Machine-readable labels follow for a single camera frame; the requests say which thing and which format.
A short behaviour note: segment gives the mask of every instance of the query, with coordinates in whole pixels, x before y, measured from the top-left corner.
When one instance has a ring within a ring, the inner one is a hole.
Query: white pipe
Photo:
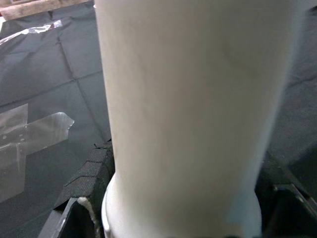
[[[296,0],[96,0],[115,238],[253,237]]]

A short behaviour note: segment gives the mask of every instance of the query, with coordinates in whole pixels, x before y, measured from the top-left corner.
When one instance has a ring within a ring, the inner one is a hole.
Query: plastic sheet
[[[30,124],[27,118],[27,104],[0,114],[0,202],[23,192],[26,155],[66,140],[74,124],[61,112]]]
[[[52,22],[52,23],[47,23],[43,26],[39,26],[39,27],[31,27],[31,28],[28,28],[28,29],[24,29],[23,31],[19,31],[17,33],[14,33],[8,37],[5,37],[3,38],[2,40],[0,40],[0,46],[2,44],[4,44],[5,42],[19,36],[19,35],[27,35],[27,34],[38,34],[38,33],[42,33],[42,32],[46,32],[48,30],[51,30],[51,29],[54,29],[54,28],[57,28],[57,27],[61,27],[63,26],[61,20],[57,20],[55,22]]]

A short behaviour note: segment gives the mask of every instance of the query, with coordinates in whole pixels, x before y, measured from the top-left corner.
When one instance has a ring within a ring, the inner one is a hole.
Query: clear plastic tape
[[[42,33],[42,32],[46,32],[48,30],[51,30],[51,29],[54,29],[54,28],[57,28],[57,27],[61,27],[63,26],[61,20],[57,20],[55,22],[52,22],[52,23],[47,23],[43,26],[39,26],[39,27],[31,27],[31,28],[28,28],[28,29],[24,29],[22,31],[19,31],[17,33],[14,33],[8,37],[5,37],[3,39],[0,40],[0,46],[2,44],[4,44],[5,42],[19,36],[19,35],[27,35],[27,34],[37,34],[37,33]]]
[[[55,113],[27,124],[28,105],[0,114],[0,202],[24,191],[26,155],[68,138],[74,124]]]

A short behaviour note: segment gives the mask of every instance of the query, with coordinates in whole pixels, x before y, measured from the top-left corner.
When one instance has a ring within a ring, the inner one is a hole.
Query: white pvc pipe
[[[252,237],[295,0],[96,0],[115,238]]]

